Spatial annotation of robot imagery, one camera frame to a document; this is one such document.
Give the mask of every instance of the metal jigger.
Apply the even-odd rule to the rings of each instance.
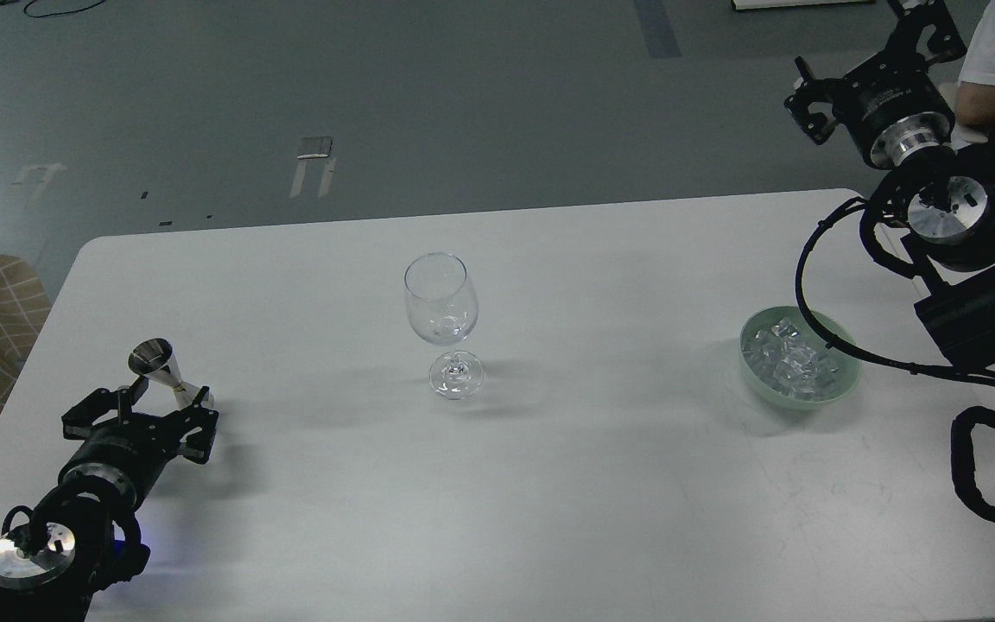
[[[170,386],[179,409],[185,409],[198,395],[199,387],[182,382],[179,366],[174,362],[174,349],[166,339],[149,339],[134,347],[133,353],[130,354],[130,370],[151,381]],[[202,398],[202,406],[212,409],[212,393]]]

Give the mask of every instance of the bowl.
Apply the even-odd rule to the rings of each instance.
[[[813,314],[854,343],[838,322]],[[837,402],[854,390],[861,375],[859,359],[825,347],[797,307],[764,308],[752,315],[739,331],[736,352],[746,385],[782,409],[820,409]]]

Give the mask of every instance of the cable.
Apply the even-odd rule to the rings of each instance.
[[[834,349],[844,352],[844,354],[848,354],[850,357],[860,359],[860,361],[887,367],[896,367],[898,370],[905,370],[913,375],[923,374],[925,377],[950,379],[950,381],[955,382],[983,384],[984,386],[995,387],[995,371],[963,371],[954,366],[905,363],[896,361],[895,359],[881,357],[880,354],[874,354],[868,350],[861,349],[861,347],[855,346],[853,343],[842,339],[836,333],[829,331],[827,327],[825,327],[824,324],[816,318],[816,315],[813,314],[812,308],[809,308],[808,303],[806,303],[805,300],[805,263],[808,261],[808,256],[813,252],[813,249],[816,248],[816,244],[819,239],[821,239],[821,236],[824,235],[828,229],[833,228],[838,221],[852,215],[852,213],[862,212],[867,205],[867,200],[864,200],[862,197],[854,197],[852,200],[845,201],[844,204],[840,205],[840,207],[834,209],[828,217],[819,221],[813,235],[809,236],[808,241],[805,243],[805,247],[802,248],[801,259],[797,260],[797,272],[796,275],[794,275],[794,291],[797,294],[797,307],[801,309],[801,315],[804,316],[805,321],[814,331],[816,331],[817,335],[821,336],[821,339],[825,341],[826,346],[834,347]]]
[[[25,13],[25,15],[34,17],[35,19],[41,19],[41,17],[74,16],[75,13],[82,13],[83,11],[88,11],[98,7],[99,4],[105,3],[105,1],[106,0],[98,0],[97,3],[91,4],[90,7],[83,7],[82,9],[72,9],[71,11],[59,11],[55,13],[41,13],[40,15],[35,16],[33,13],[29,12],[29,8],[32,7],[33,4],[39,3],[40,0],[29,0],[29,2],[25,3],[24,7],[22,7],[21,11]]]
[[[30,508],[26,505],[16,505],[16,507],[11,508],[10,511],[7,512],[7,517],[3,519],[3,531],[0,531],[0,534],[3,534],[4,536],[9,534],[10,524],[13,523],[13,517],[17,516],[17,513],[19,512],[23,513],[23,515],[25,515],[28,519],[33,518],[33,511],[31,511]]]

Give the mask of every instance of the wine glass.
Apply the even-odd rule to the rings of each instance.
[[[466,339],[478,322],[478,296],[466,266],[450,252],[430,252],[406,269],[406,315],[414,332],[436,346]],[[470,397],[482,386],[478,357],[446,352],[429,367],[432,390],[447,399]]]

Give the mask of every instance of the gray floor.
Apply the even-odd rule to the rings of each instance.
[[[4,5],[0,252],[55,296],[98,236],[874,188],[845,131],[816,147],[782,101],[795,55],[834,76],[878,51],[887,4],[663,0],[679,55],[652,58],[637,9],[656,1]],[[952,0],[965,40],[984,5]],[[291,198],[300,140],[319,135],[328,194],[316,161]]]

